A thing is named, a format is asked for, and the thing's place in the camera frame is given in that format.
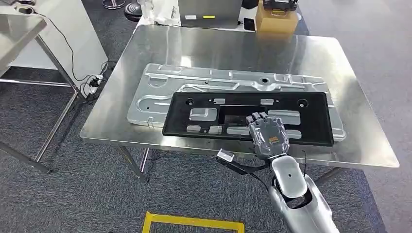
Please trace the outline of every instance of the black plastic frame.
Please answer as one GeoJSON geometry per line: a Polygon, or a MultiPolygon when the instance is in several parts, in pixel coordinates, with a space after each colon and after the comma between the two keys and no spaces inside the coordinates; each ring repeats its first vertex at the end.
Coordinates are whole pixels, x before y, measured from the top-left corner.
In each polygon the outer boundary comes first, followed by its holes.
{"type": "Polygon", "coordinates": [[[246,116],[253,112],[268,113],[269,110],[300,113],[300,125],[285,124],[287,130],[298,130],[302,134],[300,139],[291,138],[291,144],[333,146],[329,109],[323,92],[176,92],[162,133],[165,136],[252,141],[250,135],[228,134],[227,128],[246,127],[246,116]],[[214,99],[225,101],[217,104],[214,99]],[[273,100],[273,104],[261,104],[261,99],[273,100]],[[217,118],[215,121],[192,121],[189,116],[193,108],[216,108],[217,118]],[[233,116],[238,122],[225,122],[227,116],[233,116]],[[200,126],[200,131],[187,132],[189,125],[200,126]],[[222,132],[210,134],[210,126],[221,126],[222,132]]]}

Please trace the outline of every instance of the yellow sticker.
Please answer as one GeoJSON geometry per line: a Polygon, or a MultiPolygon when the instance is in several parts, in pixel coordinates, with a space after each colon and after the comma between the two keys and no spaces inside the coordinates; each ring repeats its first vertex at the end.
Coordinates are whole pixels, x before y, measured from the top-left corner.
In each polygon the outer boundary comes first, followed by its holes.
{"type": "Polygon", "coordinates": [[[279,141],[279,139],[276,136],[269,138],[269,142],[276,142],[276,141],[279,141]]]}
{"type": "Polygon", "coordinates": [[[237,233],[244,233],[244,224],[241,222],[228,222],[211,219],[178,217],[170,215],[156,215],[146,211],[144,218],[142,233],[149,233],[152,222],[161,222],[177,225],[195,226],[195,227],[210,227],[226,230],[235,230],[237,233]]]}

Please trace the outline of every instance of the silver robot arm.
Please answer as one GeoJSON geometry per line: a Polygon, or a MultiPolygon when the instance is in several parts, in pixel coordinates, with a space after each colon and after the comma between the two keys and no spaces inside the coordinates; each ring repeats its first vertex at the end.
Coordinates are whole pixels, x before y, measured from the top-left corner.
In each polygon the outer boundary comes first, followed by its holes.
{"type": "Polygon", "coordinates": [[[281,119],[253,113],[246,120],[256,156],[266,165],[242,166],[234,161],[234,154],[224,150],[219,151],[218,162],[239,174],[269,167],[274,174],[269,197],[291,233],[338,233],[332,211],[319,189],[308,175],[302,174],[296,160],[287,155],[289,139],[281,119]]]}

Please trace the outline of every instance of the label sticker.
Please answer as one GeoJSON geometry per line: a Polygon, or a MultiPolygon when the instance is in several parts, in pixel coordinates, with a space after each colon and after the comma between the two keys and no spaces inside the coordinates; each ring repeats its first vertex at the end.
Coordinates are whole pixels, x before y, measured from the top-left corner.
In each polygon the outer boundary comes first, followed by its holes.
{"type": "Polygon", "coordinates": [[[195,20],[196,16],[185,16],[186,20],[195,20]]]}

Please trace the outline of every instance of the metal table top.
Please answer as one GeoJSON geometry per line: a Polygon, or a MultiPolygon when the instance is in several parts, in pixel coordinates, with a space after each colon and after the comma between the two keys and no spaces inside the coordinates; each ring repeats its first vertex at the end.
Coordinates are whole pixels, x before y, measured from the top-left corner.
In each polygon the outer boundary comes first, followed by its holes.
{"type": "Polygon", "coordinates": [[[47,26],[40,16],[0,14],[0,70],[47,26]]]}
{"type": "Polygon", "coordinates": [[[216,154],[220,148],[252,156],[252,143],[163,136],[126,115],[148,63],[323,77],[347,138],[333,147],[291,145],[289,154],[308,163],[398,167],[399,162],[335,38],[279,37],[211,29],[139,26],[119,59],[80,136],[87,142],[216,154]]]}

